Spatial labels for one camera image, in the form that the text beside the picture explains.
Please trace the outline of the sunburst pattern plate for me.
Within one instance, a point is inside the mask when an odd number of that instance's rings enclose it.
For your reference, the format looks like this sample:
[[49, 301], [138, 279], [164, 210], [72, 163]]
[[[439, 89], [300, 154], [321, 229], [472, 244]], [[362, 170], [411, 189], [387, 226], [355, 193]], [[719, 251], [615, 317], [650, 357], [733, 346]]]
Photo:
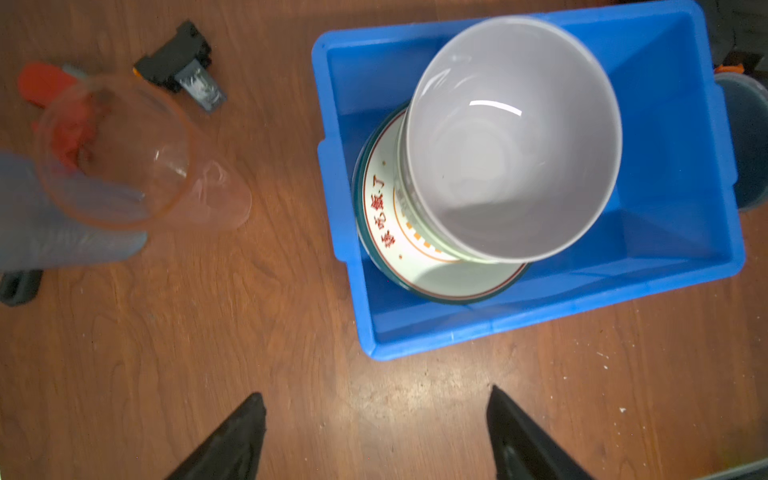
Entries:
[[396, 197], [396, 137], [405, 104], [368, 137], [352, 177], [358, 236], [375, 266], [402, 288], [430, 301], [469, 304], [492, 298], [519, 281], [528, 264], [454, 261], [425, 247]]

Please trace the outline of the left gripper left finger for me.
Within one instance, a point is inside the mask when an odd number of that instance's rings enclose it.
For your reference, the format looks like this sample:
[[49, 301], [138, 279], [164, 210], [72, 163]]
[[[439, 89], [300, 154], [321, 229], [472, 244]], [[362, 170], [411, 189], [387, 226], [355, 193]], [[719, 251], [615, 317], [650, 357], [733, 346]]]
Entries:
[[254, 392], [167, 479], [254, 480], [265, 433], [266, 408]]

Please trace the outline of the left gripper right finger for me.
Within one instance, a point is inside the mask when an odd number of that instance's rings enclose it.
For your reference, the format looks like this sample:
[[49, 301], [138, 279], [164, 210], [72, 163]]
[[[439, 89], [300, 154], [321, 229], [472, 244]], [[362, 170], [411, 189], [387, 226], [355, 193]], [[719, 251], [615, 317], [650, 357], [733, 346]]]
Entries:
[[497, 479], [592, 479], [497, 385], [486, 421]]

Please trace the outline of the blue grey bowl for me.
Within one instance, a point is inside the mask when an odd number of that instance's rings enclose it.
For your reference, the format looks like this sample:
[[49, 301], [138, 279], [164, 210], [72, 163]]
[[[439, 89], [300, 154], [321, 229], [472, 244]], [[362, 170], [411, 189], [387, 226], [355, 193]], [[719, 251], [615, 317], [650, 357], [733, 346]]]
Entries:
[[734, 194], [740, 211], [767, 201], [767, 88], [739, 73], [716, 73], [723, 89], [738, 179]]

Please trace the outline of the grey translucent cup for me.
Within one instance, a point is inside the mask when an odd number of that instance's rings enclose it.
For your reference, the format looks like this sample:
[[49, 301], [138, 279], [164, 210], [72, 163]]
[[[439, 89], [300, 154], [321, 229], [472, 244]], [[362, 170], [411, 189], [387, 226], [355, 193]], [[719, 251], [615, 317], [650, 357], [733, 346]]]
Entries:
[[70, 218], [49, 200], [28, 160], [1, 154], [3, 272], [119, 262], [142, 250], [147, 238]]

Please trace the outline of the lilac bowl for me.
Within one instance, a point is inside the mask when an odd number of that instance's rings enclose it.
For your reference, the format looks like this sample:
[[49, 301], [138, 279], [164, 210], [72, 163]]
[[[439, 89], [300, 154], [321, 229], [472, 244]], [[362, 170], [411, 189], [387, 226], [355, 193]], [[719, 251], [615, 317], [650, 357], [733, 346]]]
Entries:
[[530, 16], [479, 22], [428, 64], [398, 174], [409, 219], [450, 254], [535, 262], [579, 240], [621, 165], [617, 96], [574, 35]]

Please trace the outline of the green bowl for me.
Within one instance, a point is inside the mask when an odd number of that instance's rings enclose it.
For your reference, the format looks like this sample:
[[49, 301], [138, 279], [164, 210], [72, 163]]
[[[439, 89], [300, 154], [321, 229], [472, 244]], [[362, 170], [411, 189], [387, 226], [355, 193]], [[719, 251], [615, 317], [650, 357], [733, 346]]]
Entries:
[[402, 115], [401, 125], [396, 137], [396, 197], [401, 205], [402, 215], [406, 223], [411, 225], [411, 230], [418, 236], [418, 241], [427, 248], [439, 251], [441, 255], [450, 256], [454, 261], [465, 261], [478, 264], [524, 264], [521, 260], [498, 260], [490, 257], [478, 256], [463, 247], [455, 245], [450, 239], [442, 237], [439, 229], [429, 218], [426, 208], [419, 199], [412, 174], [407, 161], [407, 127], [410, 112]]

